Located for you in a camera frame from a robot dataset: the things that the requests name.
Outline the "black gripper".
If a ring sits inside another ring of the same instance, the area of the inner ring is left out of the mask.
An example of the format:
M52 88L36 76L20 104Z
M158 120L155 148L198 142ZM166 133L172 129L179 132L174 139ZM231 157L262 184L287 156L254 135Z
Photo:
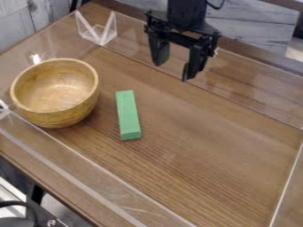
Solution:
M146 13L144 33L148 36L151 60L155 66L166 63L171 53L171 43L190 50L188 61L183 67L183 81L195 78L204 70L208 60L208 49L215 49L222 36L204 19L186 23L171 20L166 12L148 10Z

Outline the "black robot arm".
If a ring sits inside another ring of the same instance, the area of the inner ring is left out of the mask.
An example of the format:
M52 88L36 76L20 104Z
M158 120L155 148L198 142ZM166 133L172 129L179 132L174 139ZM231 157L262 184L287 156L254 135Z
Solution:
M220 4L208 0L168 0L167 10L148 10L144 33L148 36L151 60L155 66L163 65L171 56L171 43L190 50L188 61L183 66L186 82L195 78L210 57L215 55L220 31L206 22L207 7L220 10Z

